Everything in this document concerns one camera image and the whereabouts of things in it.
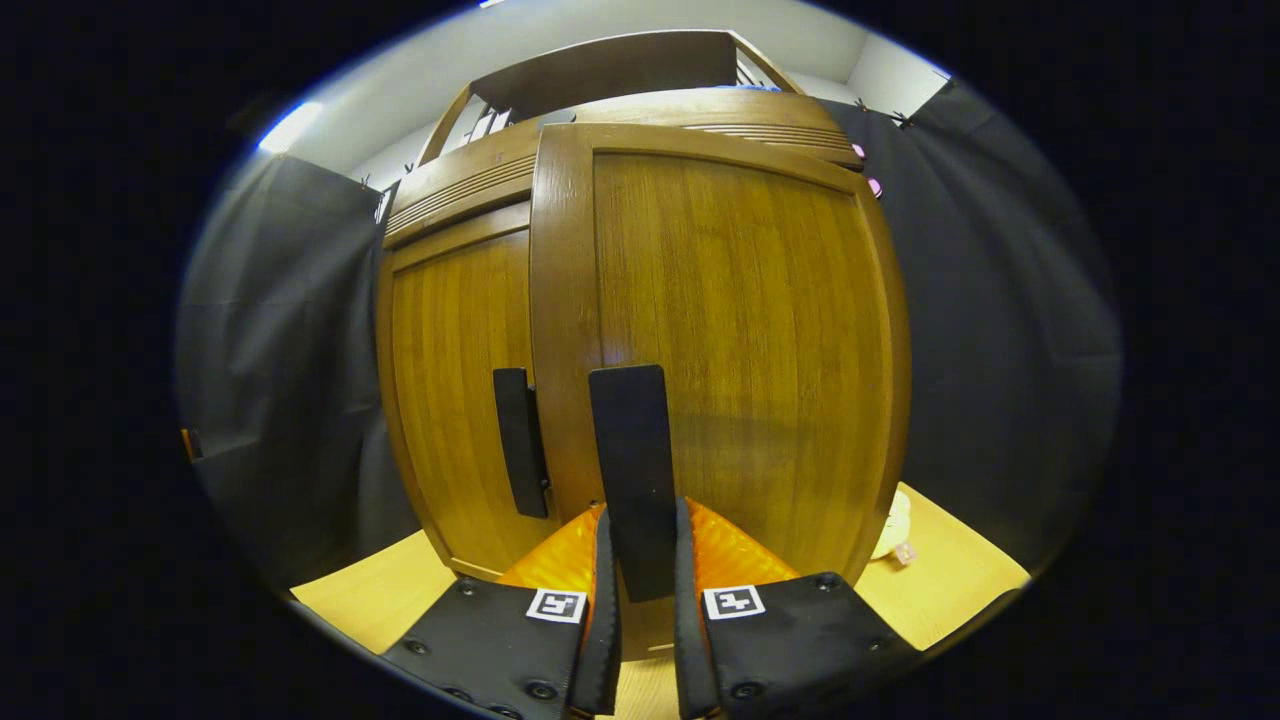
wood grain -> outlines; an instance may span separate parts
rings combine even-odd
[[[527,118],[620,95],[732,85],[735,67],[726,31],[636,32],[530,58],[475,79],[471,88]]]
[[[576,126],[548,126],[534,169],[529,283],[538,420],[563,518],[604,500],[586,372],[602,368],[591,147]]]
[[[618,575],[618,614],[622,620],[622,660],[653,660],[672,655],[676,642],[676,598],[632,602]]]
[[[493,224],[500,223],[471,229],[486,234]],[[493,395],[495,368],[536,378],[529,232],[454,240],[457,249],[406,266],[390,283],[397,416],[410,454],[402,474],[447,539],[445,559],[502,573],[558,525],[554,510],[545,520],[516,511]]]
[[[613,97],[573,106],[577,123],[637,123],[737,135],[758,142],[860,170],[840,126],[813,97],[758,90],[672,90]],[[488,202],[512,201],[495,187],[527,192],[525,178],[538,150],[538,120],[530,118],[463,145],[416,168],[401,181],[383,247],[411,242],[433,228],[484,211]]]
[[[444,149],[444,141],[449,138],[449,131],[453,129],[453,124],[458,122],[458,115],[462,114],[462,110],[467,106],[470,100],[471,85],[467,83],[462,86],[462,90],[458,91],[453,102],[449,102],[444,114],[440,115],[439,122],[435,123],[435,129],[431,131],[431,137],[426,138],[426,143],[422,145],[422,150],[417,154],[417,163],[413,164],[415,167],[425,165],[426,163],[430,163],[440,156],[440,150]]]
[[[791,78],[788,78],[787,74],[783,73],[781,68],[774,65],[773,60],[765,58],[764,54],[760,53],[754,45],[748,42],[745,37],[733,31],[730,31],[728,35],[730,37],[733,38],[733,45],[736,45],[737,49],[741,50],[744,55],[746,55],[746,59],[755,63],[755,67],[760,68],[760,72],[769,76],[769,79],[773,81],[773,85],[778,86],[780,90],[795,95],[804,95],[804,91],[800,90],[800,86],[791,82]]]
[[[865,186],[731,137],[544,131],[530,291],[562,514],[603,493],[586,374],[657,363],[677,495],[800,573],[858,578],[897,480],[890,455],[902,451],[910,361],[905,310],[888,307],[901,299],[882,277],[897,270],[870,237],[883,225],[867,218]]]
[[[498,570],[481,568],[480,565],[467,562],[466,560],[458,560],[457,557],[451,557],[447,565],[452,568],[456,573],[460,573],[462,575],[471,575],[472,578],[479,578],[481,580],[489,580],[490,583],[498,582],[498,578],[502,577],[502,573],[499,573]]]
[[[465,199],[468,195],[484,192],[485,190],[500,186],[504,182],[518,179],[534,173],[534,156],[517,158],[508,163],[483,169],[474,176],[468,176],[456,183],[442,187],[428,195],[411,208],[388,220],[388,233],[402,231],[411,224],[424,225],[433,213],[442,210],[452,202]]]
[[[673,657],[623,662],[618,673],[618,693],[613,715],[600,720],[672,720],[680,717]]]
[[[869,562],[854,592],[911,647],[927,650],[1030,577],[937,503],[899,487],[911,498],[908,542],[918,556],[906,568],[892,556]]]
[[[383,258],[378,272],[378,307],[374,324],[374,334],[378,345],[378,388],[383,400],[383,413],[387,415],[387,434],[390,437],[392,457],[396,459],[396,468],[399,470],[401,483],[404,486],[404,495],[408,496],[410,505],[417,515],[419,523],[430,539],[431,546],[440,557],[449,557],[449,544],[440,537],[440,532],[431,516],[431,510],[422,497],[422,491],[413,477],[413,462],[408,451],[408,439],[404,437],[404,424],[401,420],[399,391],[396,384],[396,361],[393,356],[394,332],[394,255]]]
[[[529,227],[529,201],[507,205],[456,225],[431,233],[390,255],[392,269],[404,270],[436,255],[443,255],[467,245],[486,242]]]

wooden cabinet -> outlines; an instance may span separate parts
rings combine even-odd
[[[453,569],[500,574],[554,532],[520,515],[498,434],[493,370],[531,382],[529,202],[404,246],[383,270],[379,352],[394,383],[398,461],[436,551]]]
[[[677,40],[690,38],[723,44]],[[588,374],[659,364],[677,496],[801,573],[855,582],[897,483],[910,351],[897,263],[847,140],[795,92],[662,90],[568,115],[442,156],[438,128],[390,210],[383,402],[436,553],[495,579],[604,501]],[[547,519],[516,511],[498,368],[536,387]],[[623,628],[625,659],[660,655],[671,598],[625,602]]]

screw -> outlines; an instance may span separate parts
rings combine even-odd
[[[762,692],[764,692],[764,685],[760,683],[740,683],[733,685],[733,697],[737,700],[751,700]]]
[[[831,588],[840,584],[840,575],[835,573],[823,573],[818,575],[818,589],[822,592],[828,592]]]
[[[525,692],[536,700],[556,700],[556,696],[559,694],[556,692],[556,688],[543,683],[541,680],[525,685]]]

cabinet top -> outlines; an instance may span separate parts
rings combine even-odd
[[[736,46],[723,29],[603,37],[489,73],[471,83],[471,92],[531,118],[620,95],[733,85]]]

wooden door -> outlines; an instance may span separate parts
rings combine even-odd
[[[392,445],[424,529],[447,565],[494,579],[558,527],[516,511],[493,370],[526,368],[529,202],[429,234],[389,255],[379,359]]]
[[[548,126],[530,232],[561,512],[603,498],[588,373],[655,363],[677,497],[800,573],[855,582],[892,501],[910,382],[901,281],[867,181],[707,132]],[[627,659],[669,643],[669,611],[627,609]]]

